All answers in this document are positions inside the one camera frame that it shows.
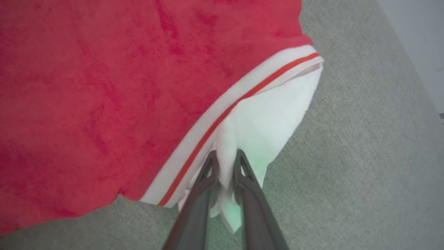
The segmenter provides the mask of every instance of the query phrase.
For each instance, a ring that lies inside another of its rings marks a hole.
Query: white wall
[[[378,0],[439,113],[444,113],[444,0]]]

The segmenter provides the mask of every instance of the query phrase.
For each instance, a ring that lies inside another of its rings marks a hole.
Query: gray carpet
[[[444,127],[377,2],[306,0],[301,22],[325,69],[264,188],[290,248],[444,249]],[[158,250],[176,216],[118,198],[0,246]],[[210,250],[241,242],[211,221]]]

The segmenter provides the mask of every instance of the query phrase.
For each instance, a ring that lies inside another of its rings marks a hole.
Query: white fabric
[[[212,149],[220,166],[218,199],[211,217],[221,214],[227,229],[234,233],[242,224],[240,207],[234,200],[232,178],[237,149],[242,149],[262,187],[268,164],[282,150],[307,111],[321,76],[322,66],[290,79],[266,92],[242,100],[222,122]],[[191,181],[182,208],[194,181]]]
[[[316,50],[311,45],[303,45],[296,48],[284,49],[274,54],[273,56],[262,62],[260,65],[258,65],[256,68],[248,72],[244,77],[239,79],[239,81],[237,81],[225,93],[223,93],[210,106],[210,108],[205,111],[205,113],[188,131],[186,136],[182,139],[180,144],[165,162],[162,169],[156,175],[153,182],[146,190],[140,201],[156,205],[160,203],[160,201],[172,185],[174,179],[184,166],[188,157],[198,145],[201,138],[208,131],[211,125],[217,120],[217,118],[223,112],[225,112],[225,110],[227,110],[237,99],[241,98],[244,94],[249,92],[252,88],[257,86],[266,78],[270,77],[273,73],[277,72],[286,64],[291,63],[297,59],[309,56],[315,52]],[[320,56],[317,56],[311,60],[300,63],[278,76],[275,80],[270,82],[267,86],[262,88],[256,94],[268,91],[276,86],[280,86],[295,75],[300,74],[301,71],[313,65],[317,65],[321,62],[323,62],[323,59]],[[199,153],[193,160],[190,168],[175,189],[173,195],[164,205],[165,207],[173,207],[181,199],[184,190],[190,183],[197,169],[205,160],[206,154],[209,152],[210,147],[214,144],[216,137],[217,133],[215,131],[215,133],[212,133],[210,137],[205,141],[202,148],[199,150]]]

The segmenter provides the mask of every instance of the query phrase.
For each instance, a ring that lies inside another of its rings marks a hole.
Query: red stripe
[[[252,88],[250,91],[248,91],[245,95],[243,95],[241,98],[239,98],[237,101],[235,101],[229,108],[227,108],[220,116],[219,118],[214,121],[214,123],[211,125],[211,127],[208,129],[208,131],[205,133],[205,135],[200,139],[199,143],[196,145],[195,149],[191,153],[191,155],[186,160],[185,164],[183,165],[182,169],[180,169],[180,172],[174,179],[173,183],[171,184],[170,188],[166,192],[165,196],[163,196],[162,200],[159,202],[159,206],[164,206],[171,198],[173,193],[175,192],[176,188],[178,187],[179,183],[182,181],[183,177],[185,176],[186,172],[190,168],[191,164],[193,163],[194,159],[196,158],[199,151],[202,149],[205,142],[208,140],[210,135],[214,132],[214,130],[219,126],[219,124],[225,119],[225,117],[230,113],[230,111],[236,106],[236,104],[243,99],[249,98],[259,92],[262,88],[267,86],[269,83],[274,81],[276,78],[287,72],[288,70],[296,67],[297,65],[306,62],[308,60],[311,60],[315,57],[318,57],[318,53],[313,53],[309,56],[299,58],[297,60],[294,60],[286,65],[284,65],[282,68],[278,69],[276,72],[271,74],[269,77],[267,77],[265,80],[263,80],[261,83],[256,85],[254,88]]]

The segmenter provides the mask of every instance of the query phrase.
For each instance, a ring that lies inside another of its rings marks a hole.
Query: white trim
[[[237,99],[241,98],[244,94],[246,94],[256,85],[261,83],[268,76],[275,73],[284,65],[293,62],[299,58],[309,56],[315,52],[316,50],[310,45],[282,50],[254,68],[251,72],[246,74],[231,88],[229,88],[225,93],[223,93],[188,131],[186,136],[179,143],[178,147],[165,162],[162,169],[159,171],[154,181],[151,183],[150,187],[145,192],[140,201],[156,205],[159,204],[159,202],[168,191],[170,185],[173,183],[174,179],[178,175],[180,169],[185,164],[185,161],[191,155],[201,138],[211,127],[214,121],[216,121],[216,119]],[[303,62],[283,73],[281,76],[276,78],[258,93],[262,93],[276,86],[279,86],[292,77],[296,76],[298,73],[304,71],[305,69],[322,62],[323,59],[320,56]],[[197,168],[200,166],[208,150],[214,143],[217,130],[218,128],[215,130],[215,133],[213,133],[205,142],[202,149],[197,154],[196,159],[191,164],[187,173],[183,177],[182,181],[179,183],[177,189],[175,190],[169,201],[166,203],[165,207],[174,206],[183,195],[185,188],[188,186],[188,183],[192,179]]]

